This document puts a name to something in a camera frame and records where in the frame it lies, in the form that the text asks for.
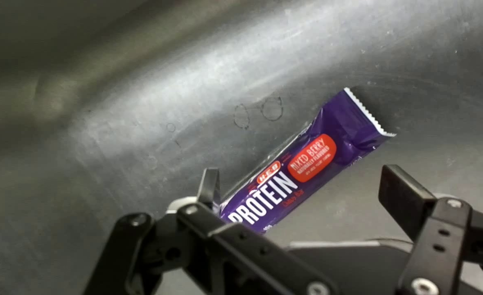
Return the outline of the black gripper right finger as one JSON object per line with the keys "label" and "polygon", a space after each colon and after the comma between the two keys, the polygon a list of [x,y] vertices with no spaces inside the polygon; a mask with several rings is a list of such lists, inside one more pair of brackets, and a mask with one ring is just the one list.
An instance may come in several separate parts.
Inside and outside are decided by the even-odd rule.
{"label": "black gripper right finger", "polygon": [[397,295],[461,295],[466,263],[483,271],[483,213],[436,197],[397,164],[382,167],[379,202],[413,241]]}

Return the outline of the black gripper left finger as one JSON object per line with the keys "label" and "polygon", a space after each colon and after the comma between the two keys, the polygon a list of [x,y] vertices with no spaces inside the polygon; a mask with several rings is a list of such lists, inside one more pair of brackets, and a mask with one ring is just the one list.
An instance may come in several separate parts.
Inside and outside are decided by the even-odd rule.
{"label": "black gripper left finger", "polygon": [[117,220],[83,295],[156,295],[163,277],[186,272],[205,295],[340,295],[328,276],[291,251],[214,212],[220,172],[207,169],[199,194]]}

